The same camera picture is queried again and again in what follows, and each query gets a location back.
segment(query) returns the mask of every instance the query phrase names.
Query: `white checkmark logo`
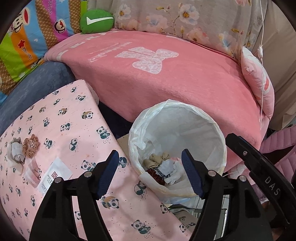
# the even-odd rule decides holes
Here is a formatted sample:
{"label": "white checkmark logo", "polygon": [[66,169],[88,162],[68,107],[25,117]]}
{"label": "white checkmark logo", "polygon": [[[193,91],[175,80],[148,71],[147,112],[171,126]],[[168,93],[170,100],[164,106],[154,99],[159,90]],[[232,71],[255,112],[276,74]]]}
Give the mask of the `white checkmark logo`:
{"label": "white checkmark logo", "polygon": [[95,18],[95,19],[89,19],[89,17],[86,17],[86,23],[87,23],[87,25],[90,25],[92,23],[96,23],[96,22],[103,21],[106,19],[113,19],[113,17]]}

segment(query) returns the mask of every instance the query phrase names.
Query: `pink pillow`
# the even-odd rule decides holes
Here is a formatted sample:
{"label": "pink pillow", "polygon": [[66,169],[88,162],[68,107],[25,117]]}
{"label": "pink pillow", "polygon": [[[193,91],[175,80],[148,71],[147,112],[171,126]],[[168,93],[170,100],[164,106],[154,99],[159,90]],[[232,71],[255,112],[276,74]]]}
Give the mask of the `pink pillow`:
{"label": "pink pillow", "polygon": [[274,113],[274,88],[270,78],[263,68],[263,102],[262,102],[262,64],[261,62],[245,47],[241,51],[242,73],[248,85],[260,104],[262,110],[268,119],[271,119]]}

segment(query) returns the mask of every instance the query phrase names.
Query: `white cable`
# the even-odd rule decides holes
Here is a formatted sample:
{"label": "white cable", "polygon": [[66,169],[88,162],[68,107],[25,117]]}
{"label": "white cable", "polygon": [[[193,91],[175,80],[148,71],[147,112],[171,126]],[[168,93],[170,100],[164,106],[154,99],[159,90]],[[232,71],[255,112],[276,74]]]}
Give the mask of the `white cable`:
{"label": "white cable", "polygon": [[261,0],[260,0],[260,8],[261,8],[261,17],[262,17],[262,37],[261,37],[261,45],[259,46],[259,48],[257,49],[257,54],[258,57],[261,60],[261,64],[262,64],[262,99],[261,99],[261,119],[260,119],[260,130],[262,129],[262,111],[263,111],[263,78],[264,78],[264,74],[263,74],[263,34],[264,34],[264,19],[263,19],[263,10],[262,10],[262,4],[261,4]]}
{"label": "white cable", "polygon": [[228,175],[230,175],[230,174],[232,174],[232,173],[234,173],[234,172],[237,172],[237,171],[239,171],[239,170],[241,170],[241,169],[246,169],[246,167],[242,167],[242,168],[240,168],[240,169],[238,169],[238,170],[235,170],[235,171],[233,171],[233,172],[227,173],[227,174],[223,175],[222,177],[226,177],[226,176],[228,176]]}

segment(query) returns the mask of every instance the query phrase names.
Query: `blue-gray cushion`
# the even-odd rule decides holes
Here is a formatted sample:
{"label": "blue-gray cushion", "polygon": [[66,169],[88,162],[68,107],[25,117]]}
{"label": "blue-gray cushion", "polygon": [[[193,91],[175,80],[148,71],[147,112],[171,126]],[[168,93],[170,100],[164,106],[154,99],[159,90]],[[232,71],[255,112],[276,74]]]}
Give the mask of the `blue-gray cushion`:
{"label": "blue-gray cushion", "polygon": [[24,78],[0,106],[0,136],[26,109],[51,92],[75,81],[71,69],[60,62],[45,62]]}

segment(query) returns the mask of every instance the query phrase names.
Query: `white plastic bag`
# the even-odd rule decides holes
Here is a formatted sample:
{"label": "white plastic bag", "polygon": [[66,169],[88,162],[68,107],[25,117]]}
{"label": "white plastic bag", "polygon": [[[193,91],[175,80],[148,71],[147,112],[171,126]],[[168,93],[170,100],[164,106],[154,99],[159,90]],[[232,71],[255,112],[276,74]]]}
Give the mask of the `white plastic bag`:
{"label": "white plastic bag", "polygon": [[181,158],[188,149],[209,170],[222,174],[226,166],[225,138],[218,124],[203,110],[179,101],[167,100],[148,108],[137,117],[129,132],[129,156],[139,179],[151,188],[161,201],[171,197],[195,197],[186,174],[170,186],[158,184],[142,167],[152,153],[167,151]]}

